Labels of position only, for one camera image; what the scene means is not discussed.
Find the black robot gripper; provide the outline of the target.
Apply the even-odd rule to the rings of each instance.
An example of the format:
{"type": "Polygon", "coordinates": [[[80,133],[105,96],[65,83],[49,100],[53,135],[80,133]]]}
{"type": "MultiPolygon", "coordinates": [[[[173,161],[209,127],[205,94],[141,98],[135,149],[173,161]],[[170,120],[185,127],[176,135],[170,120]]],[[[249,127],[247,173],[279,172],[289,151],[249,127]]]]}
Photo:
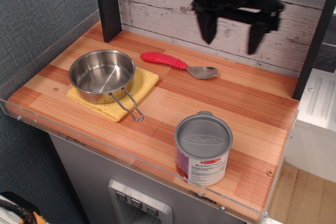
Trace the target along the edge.
{"type": "Polygon", "coordinates": [[[211,44],[219,17],[251,24],[247,53],[254,54],[264,35],[277,30],[284,5],[278,0],[193,0],[203,40],[211,44]]]}

